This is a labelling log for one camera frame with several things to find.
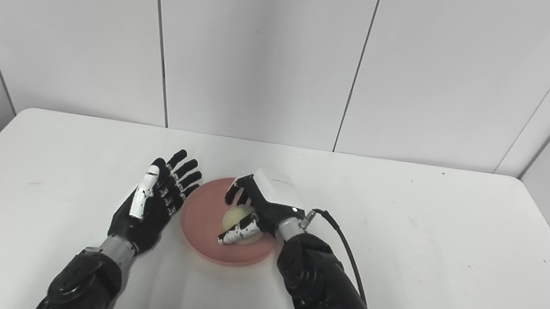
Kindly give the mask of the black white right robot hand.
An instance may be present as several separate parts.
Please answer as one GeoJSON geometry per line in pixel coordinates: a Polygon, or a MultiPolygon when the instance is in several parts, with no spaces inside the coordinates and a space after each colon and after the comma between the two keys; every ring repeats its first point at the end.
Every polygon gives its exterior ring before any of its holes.
{"type": "Polygon", "coordinates": [[[306,214],[304,204],[296,187],[282,172],[259,168],[251,175],[236,178],[224,201],[229,206],[249,204],[254,210],[219,234],[219,244],[238,243],[261,232],[284,245],[304,233],[301,226],[306,214]]]}

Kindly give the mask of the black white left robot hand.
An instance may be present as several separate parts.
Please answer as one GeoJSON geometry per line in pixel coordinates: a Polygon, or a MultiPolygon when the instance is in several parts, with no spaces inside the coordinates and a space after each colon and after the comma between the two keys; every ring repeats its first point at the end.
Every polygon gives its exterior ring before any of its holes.
{"type": "Polygon", "coordinates": [[[186,150],[179,150],[169,160],[157,158],[151,163],[114,213],[108,236],[129,242],[135,255],[153,248],[169,221],[199,187],[199,163],[188,155],[186,150]]]}

